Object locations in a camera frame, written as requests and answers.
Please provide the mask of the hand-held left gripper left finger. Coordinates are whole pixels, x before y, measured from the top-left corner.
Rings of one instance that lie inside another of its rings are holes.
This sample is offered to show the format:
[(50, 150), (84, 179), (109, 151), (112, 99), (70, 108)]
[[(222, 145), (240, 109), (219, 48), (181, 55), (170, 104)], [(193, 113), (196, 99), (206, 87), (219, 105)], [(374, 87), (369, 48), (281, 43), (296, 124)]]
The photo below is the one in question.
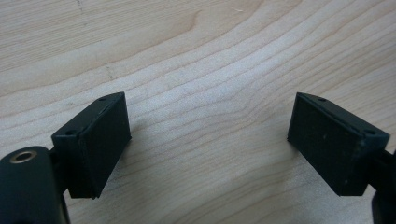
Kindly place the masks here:
[(70, 196), (98, 198), (131, 140), (125, 94), (95, 100), (51, 139)]

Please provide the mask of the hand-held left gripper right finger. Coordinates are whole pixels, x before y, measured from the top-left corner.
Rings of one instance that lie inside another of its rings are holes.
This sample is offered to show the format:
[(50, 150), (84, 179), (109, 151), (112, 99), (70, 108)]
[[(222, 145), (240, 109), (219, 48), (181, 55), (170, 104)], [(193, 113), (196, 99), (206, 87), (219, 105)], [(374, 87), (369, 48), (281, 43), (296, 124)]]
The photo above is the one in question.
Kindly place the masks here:
[(389, 134), (331, 101), (296, 94), (288, 141), (339, 196), (361, 196), (368, 185), (390, 192)]

